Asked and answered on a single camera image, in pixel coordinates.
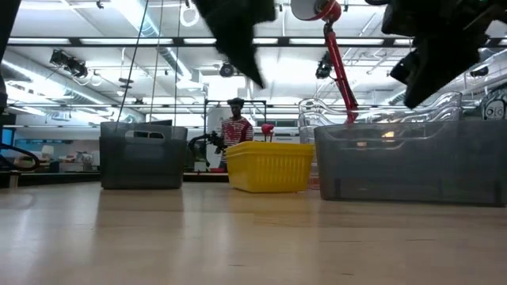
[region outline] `yellow basket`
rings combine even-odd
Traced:
[[[233,188],[248,192],[300,192],[307,189],[312,145],[242,142],[227,148]]]

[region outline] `person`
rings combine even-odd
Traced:
[[[222,121],[221,135],[223,136],[224,144],[235,146],[239,143],[254,140],[254,128],[252,124],[243,116],[241,110],[245,101],[241,98],[234,98],[227,101],[231,107],[232,117]],[[222,154],[219,168],[227,171],[227,160],[225,154]]]

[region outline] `wooden table surface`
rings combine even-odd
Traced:
[[[0,284],[505,285],[507,210],[20,188],[0,194]]]

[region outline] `gray plastic bin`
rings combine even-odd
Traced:
[[[175,189],[183,181],[185,127],[101,123],[101,183],[104,189]]]
[[[318,127],[321,197],[505,204],[506,143],[505,121]]]

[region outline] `red and white striped shirt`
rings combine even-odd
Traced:
[[[238,143],[254,140],[254,128],[243,117],[239,120],[234,120],[233,118],[224,120],[221,131],[223,142],[226,146],[235,146]]]

